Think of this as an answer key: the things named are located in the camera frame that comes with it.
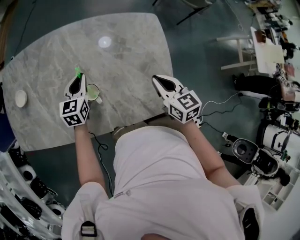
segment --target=white cup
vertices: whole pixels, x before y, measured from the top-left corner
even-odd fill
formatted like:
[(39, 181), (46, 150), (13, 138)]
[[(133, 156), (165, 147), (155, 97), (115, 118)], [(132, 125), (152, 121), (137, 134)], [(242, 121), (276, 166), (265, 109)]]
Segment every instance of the white cup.
[(87, 95), (89, 97), (89, 102), (96, 101), (99, 104), (102, 103), (102, 99), (100, 97), (100, 90), (99, 87), (97, 87), (96, 85), (89, 84), (87, 86)]

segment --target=white t-shirt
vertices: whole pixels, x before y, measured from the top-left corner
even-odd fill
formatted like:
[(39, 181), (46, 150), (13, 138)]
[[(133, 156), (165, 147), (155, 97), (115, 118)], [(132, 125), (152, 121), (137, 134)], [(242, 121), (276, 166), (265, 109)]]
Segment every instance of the white t-shirt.
[(263, 206), (256, 186), (221, 188), (208, 181), (185, 137), (166, 127), (143, 127), (122, 136), (113, 163), (114, 197), (100, 184), (83, 185), (63, 216), (62, 239), (79, 239), (89, 196), (97, 232), (105, 240), (140, 240), (155, 233), (171, 240), (243, 240), (235, 207)]

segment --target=gray marble tabletop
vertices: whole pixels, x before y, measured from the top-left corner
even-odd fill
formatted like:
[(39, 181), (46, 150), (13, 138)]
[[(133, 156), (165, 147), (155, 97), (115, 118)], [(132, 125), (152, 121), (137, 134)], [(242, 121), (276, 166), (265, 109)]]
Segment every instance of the gray marble tabletop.
[[(101, 37), (110, 37), (101, 48)], [(87, 84), (100, 88), (103, 104), (93, 103), (88, 120), (96, 135), (128, 126), (163, 112), (151, 84), (154, 74), (173, 75), (169, 49), (153, 14), (122, 13), (92, 17), (63, 26), (20, 52), (0, 73), (5, 106), (13, 132), (25, 151), (74, 142), (74, 130), (60, 119), (64, 88), (85, 73)], [(24, 90), (23, 108), (15, 93)]]

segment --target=white robot part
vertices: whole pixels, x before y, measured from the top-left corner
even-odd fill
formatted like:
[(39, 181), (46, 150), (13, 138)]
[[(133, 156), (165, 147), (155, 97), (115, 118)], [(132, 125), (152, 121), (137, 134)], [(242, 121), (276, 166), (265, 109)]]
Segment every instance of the white robot part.
[(60, 103), (60, 118), (68, 128), (84, 124), (90, 107), (83, 73), (79, 73), (66, 85), (64, 96), (68, 100)]
[(178, 79), (165, 75), (154, 75), (152, 82), (170, 116), (181, 123), (193, 120), (200, 127), (198, 118), (202, 102), (193, 90), (189, 91)]
[(87, 95), (60, 103), (60, 118), (68, 128), (84, 124), (89, 111)]
[(178, 79), (166, 75), (154, 75), (152, 77), (154, 88), (163, 100), (172, 98), (183, 89), (183, 85)]
[(78, 98), (86, 95), (86, 80), (85, 75), (80, 73), (80, 76), (75, 76), (66, 85), (64, 96), (67, 98)]

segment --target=small white plate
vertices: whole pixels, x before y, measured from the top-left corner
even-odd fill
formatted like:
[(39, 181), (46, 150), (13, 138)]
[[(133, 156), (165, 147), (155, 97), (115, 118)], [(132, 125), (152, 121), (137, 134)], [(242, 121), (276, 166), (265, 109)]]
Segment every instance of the small white plate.
[(18, 107), (24, 107), (27, 102), (27, 94), (23, 90), (18, 90), (15, 93), (15, 103)]

